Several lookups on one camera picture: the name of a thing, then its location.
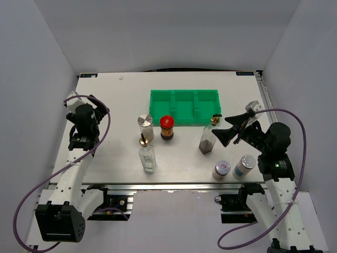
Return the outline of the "glass cruet with dark spice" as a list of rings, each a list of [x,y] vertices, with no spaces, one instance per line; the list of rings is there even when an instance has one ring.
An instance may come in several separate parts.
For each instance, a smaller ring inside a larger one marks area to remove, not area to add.
[[[212,130],[219,127],[221,117],[221,114],[214,114],[211,118],[210,124],[203,129],[199,143],[199,150],[202,154],[208,154],[213,150],[217,137],[213,134]]]

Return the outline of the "clear glass cruet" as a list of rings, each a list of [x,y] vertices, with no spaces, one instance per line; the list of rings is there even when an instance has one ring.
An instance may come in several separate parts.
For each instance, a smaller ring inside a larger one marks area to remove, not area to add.
[[[155,158],[154,147],[149,144],[149,140],[142,133],[139,139],[139,143],[141,147],[139,149],[138,154],[139,154],[143,169],[144,171],[148,173],[153,173],[156,168],[156,158]]]

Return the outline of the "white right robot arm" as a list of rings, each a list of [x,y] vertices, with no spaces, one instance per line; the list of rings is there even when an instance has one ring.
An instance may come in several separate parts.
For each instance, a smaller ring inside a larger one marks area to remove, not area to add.
[[[239,188],[238,205],[244,210],[251,210],[256,218],[255,223],[262,225],[265,231],[240,245],[218,247],[222,250],[240,249],[269,236],[271,245],[267,252],[320,252],[306,232],[296,200],[304,176],[306,151],[303,151],[300,177],[296,180],[287,154],[291,144],[290,128],[284,123],[274,122],[263,132],[257,120],[258,114],[248,110],[241,115],[226,117],[225,121],[231,128],[212,132],[224,147],[242,140],[260,151],[257,165],[273,205],[269,205],[260,184],[242,184]]]

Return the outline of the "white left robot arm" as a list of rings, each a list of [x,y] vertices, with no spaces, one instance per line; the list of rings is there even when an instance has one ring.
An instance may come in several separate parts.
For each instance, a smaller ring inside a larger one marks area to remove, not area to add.
[[[47,203],[35,211],[37,224],[44,241],[80,242],[85,232],[85,222],[93,211],[106,210],[111,197],[101,190],[81,191],[85,173],[91,164],[95,147],[99,144],[98,125],[108,114],[108,109],[93,95],[84,102],[77,92],[71,92],[64,105],[72,122],[66,165],[55,190]]]

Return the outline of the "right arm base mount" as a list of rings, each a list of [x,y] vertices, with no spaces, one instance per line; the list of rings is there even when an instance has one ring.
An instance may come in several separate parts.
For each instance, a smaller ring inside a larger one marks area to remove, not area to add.
[[[258,183],[244,183],[236,194],[220,194],[214,201],[221,206],[222,224],[240,224],[256,222],[251,209],[246,204],[247,197],[254,193],[265,194]]]

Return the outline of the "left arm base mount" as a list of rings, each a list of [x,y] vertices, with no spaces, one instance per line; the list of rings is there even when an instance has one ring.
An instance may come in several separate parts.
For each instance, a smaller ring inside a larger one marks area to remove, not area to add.
[[[112,210],[111,208],[116,208],[128,218],[130,217],[133,205],[133,192],[114,190],[112,186],[104,184],[91,184],[81,189],[82,196],[89,190],[100,190],[103,193],[103,203],[95,209],[95,213],[88,220],[126,221],[119,211]]]

